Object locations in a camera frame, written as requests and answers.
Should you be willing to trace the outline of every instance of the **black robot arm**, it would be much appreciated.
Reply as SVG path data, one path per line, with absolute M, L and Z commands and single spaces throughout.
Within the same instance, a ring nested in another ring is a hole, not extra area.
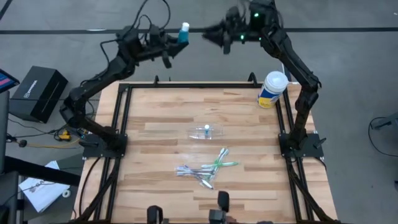
M 115 129 L 103 127 L 86 116 L 85 105 L 88 99 L 117 80 L 123 80 L 134 74 L 139 62 L 154 60 L 162 57 L 166 68 L 171 67 L 169 57 L 175 57 L 188 42 L 178 43 L 177 38 L 167 35 L 157 26 L 149 29 L 149 40 L 142 44 L 138 37 L 138 30 L 130 26 L 116 34 L 118 43 L 116 57 L 109 62 L 107 68 L 89 80 L 85 80 L 79 87 L 74 88 L 60 108 L 61 115 L 67 124 L 73 128 L 84 128 L 96 139 L 93 142 L 81 142 L 83 146 L 91 144 L 93 147 L 105 147 L 106 150 L 116 151 L 125 137 L 120 136 Z
M 260 42 L 261 47 L 270 56 L 279 59 L 297 79 L 302 89 L 295 102 L 297 117 L 294 128 L 289 134 L 281 135 L 280 141 L 281 150 L 286 156 L 305 156 L 307 148 L 314 151 L 322 143 L 318 136 L 311 135 L 309 138 L 305 129 L 310 109 L 318 99 L 317 91 L 321 83 L 295 53 L 289 36 L 279 22 L 274 0 L 253 0 L 249 9 L 249 24 L 246 24 L 246 18 L 240 16 L 238 8 L 232 7 L 224 20 L 206 28 L 203 38 L 223 47 L 224 54 L 230 52 L 233 42 Z

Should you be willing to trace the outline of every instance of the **white lid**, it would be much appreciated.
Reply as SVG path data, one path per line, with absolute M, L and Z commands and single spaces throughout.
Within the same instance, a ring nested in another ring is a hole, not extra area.
M 182 30 L 182 31 L 185 31 L 185 32 L 188 32 L 188 30 L 189 30 L 189 23 L 183 22 L 183 23 L 182 23 L 181 30 Z
M 286 75 L 282 72 L 273 71 L 268 73 L 265 84 L 270 91 L 273 91 L 274 93 L 280 93 L 286 89 L 289 81 Z

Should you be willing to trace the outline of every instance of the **wooden tabletop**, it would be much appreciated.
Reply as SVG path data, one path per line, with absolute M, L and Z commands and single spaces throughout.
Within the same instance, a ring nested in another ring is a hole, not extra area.
M 102 125 L 111 124 L 117 89 L 118 83 L 113 83 L 102 91 L 96 115 L 96 121 Z M 300 85 L 289 85 L 288 89 L 294 108 Z M 209 209 L 218 207 L 218 190 L 229 192 L 229 215 L 238 222 L 294 222 L 286 165 L 277 140 L 277 113 L 275 108 L 263 109 L 257 105 L 258 91 L 248 88 L 134 89 L 126 131 L 129 142 L 120 166 L 112 222 L 144 223 L 147 207 L 158 205 L 171 222 L 205 223 Z M 283 99 L 281 105 L 288 131 Z M 188 138 L 187 129 L 208 123 L 223 125 L 221 138 Z M 307 130 L 314 130 L 311 116 Z M 222 147 L 229 149 L 224 161 L 236 161 L 239 165 L 220 169 L 213 182 L 216 190 L 203 188 L 193 177 L 175 175 L 174 169 L 183 164 L 212 163 Z M 82 180 L 94 160 L 85 162 Z M 103 161 L 101 159 L 97 163 L 88 179 L 83 209 L 98 191 Z M 303 163 L 310 193 L 326 214 L 336 218 L 325 168 L 311 158 L 305 158 Z M 82 185 L 83 181 L 75 202 L 76 211 Z M 305 218 L 302 196 L 299 195 Z M 104 202 L 102 217 L 106 211 L 107 195 Z

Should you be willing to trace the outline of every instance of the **disinfecting wipes container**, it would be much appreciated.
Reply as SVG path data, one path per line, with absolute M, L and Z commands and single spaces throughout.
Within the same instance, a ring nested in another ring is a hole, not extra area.
M 285 91 L 288 83 L 287 77 L 282 72 L 270 72 L 264 80 L 261 91 L 257 96 L 258 104 L 262 108 L 273 107 L 279 96 Z

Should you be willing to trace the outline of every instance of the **gray floor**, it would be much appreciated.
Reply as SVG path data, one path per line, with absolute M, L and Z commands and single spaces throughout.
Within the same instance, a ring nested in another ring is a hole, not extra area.
M 6 0 L 0 0 L 0 7 Z M 0 21 L 0 30 L 19 29 L 120 29 L 131 23 L 141 0 L 13 0 Z M 236 0 L 168 0 L 172 8 L 169 27 L 187 21 L 193 27 L 220 20 Z M 277 1 L 286 27 L 397 27 L 398 1 L 380 0 L 285 0 Z M 153 23 L 162 25 L 167 16 L 161 1 L 144 8 Z M 99 42 L 112 35 L 0 35 L 0 66 L 22 80 L 32 65 L 58 69 L 70 81 L 68 89 L 105 67 Z M 339 219 L 350 223 L 397 223 L 398 158 L 376 152 L 368 140 L 369 121 L 398 111 L 398 33 L 307 33 L 290 34 L 302 60 L 323 83 L 313 108 L 324 144 L 331 191 Z M 116 46 L 106 46 L 109 54 Z M 262 80 L 280 63 L 258 44 L 234 44 L 231 54 L 191 34 L 190 46 L 166 70 L 161 60 L 145 62 L 128 80 L 245 80 L 255 72 Z M 63 124 L 55 111 L 47 124 L 32 124 L 50 130 Z M 10 134 L 31 130 L 9 123 Z M 384 152 L 398 154 L 392 128 L 372 132 Z M 51 136 L 31 142 L 56 144 Z M 38 164 L 81 153 L 81 149 L 19 148 L 7 145 L 7 154 Z M 33 223 L 62 222 L 70 217 L 65 206 L 56 215 Z

